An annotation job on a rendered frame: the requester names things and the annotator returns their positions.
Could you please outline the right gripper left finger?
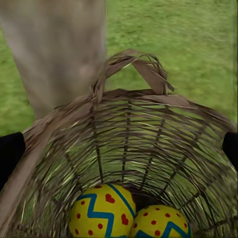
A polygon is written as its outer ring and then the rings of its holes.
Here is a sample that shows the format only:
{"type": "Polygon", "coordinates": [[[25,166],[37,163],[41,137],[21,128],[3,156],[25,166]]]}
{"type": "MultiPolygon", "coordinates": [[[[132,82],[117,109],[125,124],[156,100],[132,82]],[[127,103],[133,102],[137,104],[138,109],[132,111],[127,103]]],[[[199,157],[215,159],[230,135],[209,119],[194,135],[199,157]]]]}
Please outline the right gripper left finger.
{"type": "Polygon", "coordinates": [[[0,191],[26,151],[22,132],[0,138],[0,191]]]}

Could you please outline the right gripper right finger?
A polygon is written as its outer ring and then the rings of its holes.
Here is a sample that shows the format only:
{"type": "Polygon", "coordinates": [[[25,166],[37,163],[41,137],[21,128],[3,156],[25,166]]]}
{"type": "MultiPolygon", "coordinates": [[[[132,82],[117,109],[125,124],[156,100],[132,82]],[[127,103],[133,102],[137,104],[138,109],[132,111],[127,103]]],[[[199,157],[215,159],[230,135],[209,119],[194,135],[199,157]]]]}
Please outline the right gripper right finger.
{"type": "Polygon", "coordinates": [[[238,172],[238,134],[226,132],[222,150],[238,172]]]}

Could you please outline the wicker basket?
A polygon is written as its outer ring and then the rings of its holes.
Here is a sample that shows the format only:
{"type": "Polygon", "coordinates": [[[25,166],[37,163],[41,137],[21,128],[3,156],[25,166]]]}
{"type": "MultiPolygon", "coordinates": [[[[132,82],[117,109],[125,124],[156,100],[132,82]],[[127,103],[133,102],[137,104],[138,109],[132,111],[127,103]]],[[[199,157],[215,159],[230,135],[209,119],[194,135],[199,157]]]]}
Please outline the wicker basket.
{"type": "MultiPolygon", "coordinates": [[[[220,193],[216,190],[213,183],[220,189],[221,193],[225,195],[225,197],[234,205],[230,194],[236,199],[238,203],[238,198],[234,192],[234,190],[238,194],[238,188],[229,180],[227,174],[237,183],[238,181],[231,175],[228,170],[233,169],[237,176],[238,172],[234,168],[231,162],[228,162],[216,149],[222,150],[223,142],[210,133],[206,132],[206,127],[210,127],[222,140],[224,140],[225,134],[221,133],[217,129],[213,128],[209,123],[212,123],[216,127],[226,132],[233,132],[238,134],[238,125],[226,114],[219,112],[217,110],[199,105],[195,103],[193,100],[188,98],[185,95],[174,95],[168,93],[168,88],[174,92],[175,87],[167,81],[168,71],[165,71],[156,56],[156,54],[148,53],[152,58],[154,58],[157,62],[147,60],[140,60],[140,58],[146,53],[139,52],[133,49],[128,49],[123,51],[117,55],[114,55],[110,59],[105,59],[103,66],[101,68],[99,77],[89,85],[90,94],[82,95],[74,98],[69,103],[55,107],[48,116],[45,118],[41,118],[33,122],[28,128],[26,128],[22,134],[24,135],[26,151],[21,157],[19,163],[17,164],[14,171],[9,176],[6,181],[4,187],[0,191],[0,238],[4,238],[4,233],[8,228],[8,232],[6,238],[23,238],[24,233],[26,233],[26,238],[73,238],[70,228],[69,228],[69,211],[71,210],[72,203],[74,200],[80,196],[85,190],[88,189],[88,185],[85,189],[82,189],[84,185],[92,180],[89,179],[85,182],[85,180],[80,183],[83,176],[91,171],[90,169],[97,161],[99,167],[99,173],[97,174],[96,179],[90,182],[90,185],[101,185],[101,184],[118,184],[123,187],[126,187],[134,196],[140,196],[146,198],[147,201],[151,202],[154,205],[165,205],[174,207],[179,212],[182,212],[187,220],[189,221],[192,233],[194,238],[207,238],[207,232],[210,233],[210,238],[216,238],[216,232],[218,233],[219,238],[226,238],[226,231],[230,231],[232,238],[235,237],[235,226],[237,229],[237,238],[238,238],[238,214],[234,216],[231,213],[231,208],[226,203],[224,197],[220,195],[220,193]],[[142,54],[138,57],[131,56],[142,54]],[[117,73],[121,69],[125,68],[129,64],[132,64],[134,68],[140,73],[140,75],[146,80],[146,82],[150,85],[151,89],[143,89],[143,90],[126,90],[123,88],[105,91],[105,80],[111,77],[113,74],[117,73]],[[127,104],[115,104],[111,105],[111,102],[117,101],[128,101],[127,104]],[[156,106],[156,105],[165,105],[166,108],[149,108],[145,106],[156,106]],[[132,106],[138,106],[141,110],[132,109],[132,106]],[[170,110],[170,107],[179,108],[187,113],[196,114],[201,118],[205,119],[197,119],[187,115],[177,114],[174,111],[170,110]],[[111,107],[108,109],[104,109],[101,111],[94,112],[97,110],[97,107],[111,107]],[[118,107],[126,107],[120,110],[111,111],[112,109],[118,107]],[[83,113],[88,111],[85,116],[78,118],[83,113]],[[99,115],[99,117],[95,118],[97,114],[103,112],[110,112],[105,115],[99,115]],[[119,112],[126,112],[126,114],[122,115],[113,115],[119,112]],[[140,112],[143,115],[132,114],[132,112],[140,112]],[[152,114],[151,112],[161,112],[163,114],[152,114]],[[172,116],[179,117],[183,121],[177,120],[172,116]],[[108,117],[107,120],[104,121],[95,121],[104,117],[108,117]],[[149,117],[158,117],[162,118],[162,120],[154,120],[149,117]],[[77,119],[78,118],[78,119],[77,119]],[[81,124],[74,126],[79,121],[85,119],[81,124]],[[110,121],[114,118],[127,118],[124,120],[116,120],[110,121]],[[150,120],[130,120],[131,118],[146,118],[150,120]],[[167,122],[166,120],[170,120],[176,122],[181,125],[176,126],[167,122]],[[191,121],[196,121],[199,124],[203,125],[202,127],[197,126],[191,121]],[[147,121],[158,121],[161,122],[160,125],[157,124],[141,124],[142,122],[147,121]],[[75,122],[75,123],[74,123],[75,122]],[[96,126],[101,123],[106,123],[105,126],[96,126]],[[125,122],[124,125],[115,125],[116,123],[125,122]],[[69,128],[64,129],[68,124],[74,123],[69,128]],[[84,128],[76,130],[79,126],[87,124],[84,128]],[[177,131],[170,130],[164,127],[164,124],[168,124],[177,131]],[[197,131],[192,130],[186,125],[193,126],[197,131]],[[159,128],[157,130],[147,129],[143,127],[155,127],[159,128]],[[63,135],[70,128],[77,127],[66,135],[63,135]],[[113,127],[112,129],[108,129],[106,131],[101,132],[100,130],[106,127],[113,127]],[[115,128],[126,128],[126,130],[120,131],[112,131],[115,128]],[[141,130],[147,130],[154,134],[147,134],[138,132],[136,130],[130,130],[130,128],[140,128],[141,130]],[[188,130],[195,136],[191,136],[186,134],[179,128],[188,130]],[[76,131],[75,131],[76,130],[76,131]],[[165,133],[162,130],[170,131],[174,135],[169,133],[165,133]],[[101,135],[105,132],[109,132],[109,134],[101,135]],[[73,154],[77,153],[79,150],[72,154],[68,154],[68,151],[74,144],[82,142],[81,140],[77,142],[81,137],[87,134],[94,134],[90,137],[85,138],[90,139],[84,145],[88,146],[84,149],[81,149],[81,152],[75,156],[75,158],[71,159],[70,157],[73,154]],[[202,136],[202,133],[209,136],[216,144],[214,144],[209,139],[202,136]],[[67,137],[76,134],[71,139],[64,141],[67,137]],[[185,139],[182,135],[186,135],[193,140],[185,139]],[[50,138],[56,135],[52,141],[50,138]],[[63,135],[63,136],[62,136],[63,135]],[[156,140],[142,137],[144,135],[154,136],[156,140]],[[140,139],[130,139],[130,136],[136,136],[140,139]],[[98,139],[110,137],[106,140],[99,141],[98,139]],[[117,137],[123,137],[123,139],[113,140],[117,137]],[[150,142],[142,142],[140,140],[149,140],[150,142]],[[160,141],[160,139],[167,140],[171,144],[160,141]],[[206,149],[206,145],[198,141],[201,139],[208,143],[217,154],[219,154],[222,159],[227,163],[227,165],[223,165],[219,162],[209,151],[206,149]],[[129,140],[140,141],[141,143],[129,143],[129,140]],[[115,141],[121,141],[121,143],[117,143],[114,145],[109,145],[115,141]],[[204,152],[196,143],[200,143],[205,150],[210,154],[208,155],[204,152]],[[44,149],[50,145],[52,146],[50,149],[42,156],[44,149]],[[153,146],[143,146],[143,144],[151,144],[153,146]],[[123,157],[123,158],[113,158],[107,163],[120,162],[122,161],[122,171],[107,171],[104,172],[102,170],[101,160],[109,160],[109,159],[101,159],[101,154],[99,148],[108,147],[113,149],[105,152],[114,152],[114,153],[123,153],[123,155],[111,155],[107,157],[123,157]],[[211,160],[205,158],[203,155],[195,151],[193,148],[197,148],[205,155],[214,159],[220,166],[213,163],[211,160]],[[121,150],[118,150],[121,149],[121,150]],[[49,162],[51,157],[53,157],[56,153],[60,152],[52,161],[49,162]],[[77,168],[86,161],[86,159],[91,156],[95,151],[97,151],[96,159],[89,164],[84,171],[81,173],[76,173],[77,168]],[[169,151],[176,152],[184,156],[182,160],[178,159],[178,156],[171,154],[169,151]],[[68,161],[66,165],[62,169],[60,169],[56,174],[54,174],[49,180],[43,184],[48,172],[50,171],[53,163],[63,157],[62,162],[68,161]],[[195,169],[186,165],[184,162],[186,159],[189,159],[194,166],[198,169],[198,173],[202,175],[207,182],[205,182],[201,177],[197,175],[195,169]],[[146,170],[145,173],[138,170],[125,170],[126,162],[134,162],[145,164],[145,167],[138,167],[143,170],[146,170]],[[217,168],[218,172],[211,168],[207,163],[217,168]],[[40,180],[39,177],[42,174],[43,170],[48,166],[49,169],[46,171],[43,178],[40,180]],[[163,169],[174,171],[171,175],[170,173],[164,171],[163,169]],[[164,180],[154,178],[148,175],[148,172],[154,172],[157,176],[163,178],[164,180]],[[167,177],[162,175],[160,172],[168,175],[167,177]],[[179,174],[184,179],[189,181],[191,184],[195,186],[198,190],[195,195],[189,194],[183,187],[183,185],[178,182],[182,188],[185,190],[187,195],[190,197],[190,200],[187,199],[186,195],[176,186],[176,181],[174,179],[175,175],[179,174]],[[197,176],[204,186],[198,182],[195,177],[197,176]],[[70,179],[69,177],[73,175],[70,179]],[[106,179],[107,176],[121,176],[122,179],[106,179]],[[139,181],[137,180],[129,180],[124,179],[126,175],[132,175],[136,177],[141,177],[139,181]],[[226,186],[223,178],[229,183],[232,192],[226,186]],[[105,179],[103,179],[105,178],[105,179]],[[221,186],[216,182],[218,180],[222,186],[224,186],[226,192],[221,188],[221,186]],[[149,182],[147,182],[149,181],[149,182]],[[85,183],[84,183],[85,182],[85,183]],[[33,190],[35,183],[37,183],[37,187],[32,192],[28,202],[27,197],[31,190],[33,190]],[[67,189],[66,189],[67,188],[67,189]],[[64,189],[66,189],[64,191],[64,189]],[[173,200],[169,195],[168,189],[170,189],[174,195],[173,200]],[[207,199],[216,207],[218,212],[220,210],[214,204],[210,196],[207,194],[206,189],[208,189],[213,197],[218,201],[220,206],[223,209],[225,219],[218,221],[217,218],[214,218],[211,208],[214,211],[213,207],[210,205],[207,199]],[[64,191],[64,192],[63,192],[64,191]],[[63,193],[62,193],[63,192],[63,193]],[[37,194],[35,197],[30,223],[26,227],[22,225],[23,215],[26,207],[30,203],[33,196],[37,194]],[[55,196],[59,194],[59,198],[55,199],[55,196]],[[210,211],[211,217],[205,211],[204,206],[202,204],[200,195],[205,199],[206,204],[208,206],[208,210],[210,211]],[[225,202],[228,210],[222,204],[220,198],[225,202]],[[54,202],[53,209],[49,214],[47,232],[44,235],[43,232],[40,232],[41,222],[45,215],[47,215],[48,208],[51,202],[54,202]],[[19,219],[22,214],[21,224],[19,224],[19,219]],[[201,214],[207,219],[208,225],[205,226],[201,214]],[[61,217],[62,215],[62,217],[61,217]],[[195,231],[194,223],[197,226],[197,230],[195,231]]],[[[224,153],[224,152],[223,152],[224,153]]],[[[58,168],[59,168],[58,167],[58,168]]],[[[57,168],[57,170],[58,170],[57,168]]],[[[234,205],[235,206],[235,205],[234,205]]],[[[214,211],[215,214],[217,214],[214,211]]]]}

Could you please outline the easter egg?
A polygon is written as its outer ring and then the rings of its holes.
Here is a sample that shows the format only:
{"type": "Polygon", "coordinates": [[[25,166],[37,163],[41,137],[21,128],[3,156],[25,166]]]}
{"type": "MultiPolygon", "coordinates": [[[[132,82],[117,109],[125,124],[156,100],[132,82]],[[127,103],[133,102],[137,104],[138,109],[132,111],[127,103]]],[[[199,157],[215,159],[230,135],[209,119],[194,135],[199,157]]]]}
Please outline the easter egg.
{"type": "Polygon", "coordinates": [[[194,238],[182,212],[174,207],[152,205],[140,210],[129,238],[194,238]]]}
{"type": "Polygon", "coordinates": [[[73,238],[129,238],[137,212],[134,195],[118,184],[91,186],[69,211],[73,238]]]}

